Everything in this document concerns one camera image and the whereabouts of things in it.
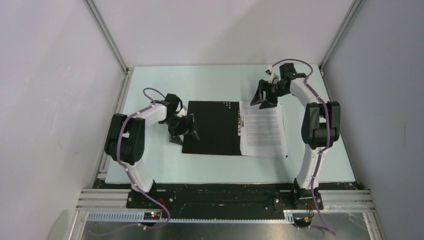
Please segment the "red and black folder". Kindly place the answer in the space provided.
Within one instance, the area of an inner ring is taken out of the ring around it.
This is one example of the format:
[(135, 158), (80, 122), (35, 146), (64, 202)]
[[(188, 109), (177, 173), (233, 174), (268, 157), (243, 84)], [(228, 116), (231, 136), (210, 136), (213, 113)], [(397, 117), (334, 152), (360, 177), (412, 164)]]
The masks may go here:
[(238, 136), (239, 110), (239, 101), (190, 101), (188, 113), (194, 114), (199, 140), (185, 135), (182, 153), (243, 156)]

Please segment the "white text-printed paper sheet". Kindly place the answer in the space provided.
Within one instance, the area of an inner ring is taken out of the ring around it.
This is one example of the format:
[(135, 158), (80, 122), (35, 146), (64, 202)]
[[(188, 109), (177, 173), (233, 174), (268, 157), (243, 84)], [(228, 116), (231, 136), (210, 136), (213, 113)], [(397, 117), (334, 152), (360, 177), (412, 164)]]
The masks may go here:
[(241, 130), (240, 152), (247, 157), (287, 158), (288, 149), (283, 121), (282, 105), (259, 109), (249, 101), (240, 101), (239, 110), (244, 116)]

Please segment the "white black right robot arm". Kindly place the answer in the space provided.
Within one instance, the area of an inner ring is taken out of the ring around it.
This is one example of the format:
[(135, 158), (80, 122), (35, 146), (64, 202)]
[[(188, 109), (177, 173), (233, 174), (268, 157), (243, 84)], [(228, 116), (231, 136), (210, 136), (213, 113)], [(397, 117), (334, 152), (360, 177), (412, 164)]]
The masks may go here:
[(295, 96), (304, 107), (301, 138), (305, 152), (300, 171), (293, 182), (291, 204), (303, 209), (318, 196), (319, 174), (327, 151), (340, 137), (341, 106), (337, 101), (327, 101), (308, 83), (307, 79), (261, 79), (251, 106), (260, 109), (276, 107), (278, 97)]

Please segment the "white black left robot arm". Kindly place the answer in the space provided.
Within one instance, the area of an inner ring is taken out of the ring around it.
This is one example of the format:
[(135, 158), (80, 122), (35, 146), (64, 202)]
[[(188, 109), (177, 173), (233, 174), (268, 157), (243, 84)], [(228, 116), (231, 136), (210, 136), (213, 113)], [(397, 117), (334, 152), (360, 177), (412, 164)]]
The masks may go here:
[(169, 140), (175, 144), (182, 145), (184, 135), (200, 138), (194, 114), (187, 113), (181, 103), (153, 101), (129, 115), (115, 113), (104, 145), (104, 152), (124, 168), (131, 189), (140, 193), (138, 201), (145, 208), (154, 207), (158, 201), (156, 183), (142, 161), (146, 129), (154, 124), (167, 125)]

